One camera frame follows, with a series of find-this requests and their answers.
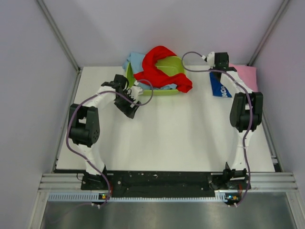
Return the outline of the pink t shirt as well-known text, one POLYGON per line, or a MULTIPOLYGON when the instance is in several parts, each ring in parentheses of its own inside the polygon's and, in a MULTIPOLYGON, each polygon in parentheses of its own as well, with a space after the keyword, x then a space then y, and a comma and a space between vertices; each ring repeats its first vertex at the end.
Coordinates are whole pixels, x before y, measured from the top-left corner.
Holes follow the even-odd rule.
POLYGON ((256 68, 246 65, 229 64, 230 67, 234 67, 240 79, 249 87, 252 91, 258 92, 256 68))

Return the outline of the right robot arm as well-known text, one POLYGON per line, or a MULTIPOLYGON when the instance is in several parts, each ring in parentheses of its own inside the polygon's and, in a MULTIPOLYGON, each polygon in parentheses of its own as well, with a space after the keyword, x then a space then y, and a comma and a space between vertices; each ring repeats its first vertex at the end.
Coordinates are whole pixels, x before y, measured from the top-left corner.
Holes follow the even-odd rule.
POLYGON ((229 121, 234 129, 233 148, 225 168, 249 171, 247 148, 254 131, 262 122, 263 94, 250 89, 238 75, 234 67, 229 66, 226 52, 212 52, 209 64, 216 79, 227 89, 233 98, 229 121))

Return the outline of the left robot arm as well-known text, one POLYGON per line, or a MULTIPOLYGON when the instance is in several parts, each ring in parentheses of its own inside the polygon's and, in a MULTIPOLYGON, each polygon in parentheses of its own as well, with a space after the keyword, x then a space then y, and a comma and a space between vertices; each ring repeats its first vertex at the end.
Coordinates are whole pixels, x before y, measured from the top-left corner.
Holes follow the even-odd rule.
POLYGON ((141 94, 143 89, 137 83, 129 86, 127 78, 117 74, 113 81, 102 83, 92 96, 70 106, 66 145, 84 159, 86 172, 93 175, 91 183, 97 189, 103 189, 108 184, 107 176, 102 174, 105 164, 96 146, 101 134, 99 112, 107 105, 114 104, 124 115, 133 119, 142 105, 139 101, 141 94))

